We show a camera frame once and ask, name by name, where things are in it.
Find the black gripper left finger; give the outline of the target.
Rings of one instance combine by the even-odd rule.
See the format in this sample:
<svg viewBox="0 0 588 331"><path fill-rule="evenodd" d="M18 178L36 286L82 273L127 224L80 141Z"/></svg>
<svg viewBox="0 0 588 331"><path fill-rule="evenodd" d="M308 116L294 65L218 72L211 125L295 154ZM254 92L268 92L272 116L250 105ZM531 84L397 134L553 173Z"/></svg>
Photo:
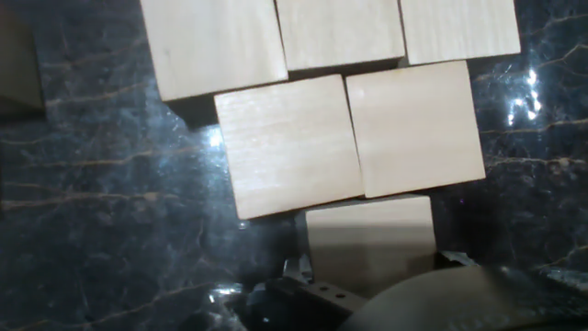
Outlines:
<svg viewBox="0 0 588 331"><path fill-rule="evenodd" d="M367 300L333 284L316 281L311 260L303 255L285 261L282 275L248 294L243 323L249 330L335 330Z"/></svg>

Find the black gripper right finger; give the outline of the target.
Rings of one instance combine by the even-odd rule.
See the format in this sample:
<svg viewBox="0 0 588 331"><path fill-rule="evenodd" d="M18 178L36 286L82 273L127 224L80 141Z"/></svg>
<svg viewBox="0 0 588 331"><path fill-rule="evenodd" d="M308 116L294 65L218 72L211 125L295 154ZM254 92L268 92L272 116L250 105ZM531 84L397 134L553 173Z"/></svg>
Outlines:
<svg viewBox="0 0 588 331"><path fill-rule="evenodd" d="M477 266L478 263L466 253L456 251L441 251L435 254L435 268L459 268Z"/></svg>

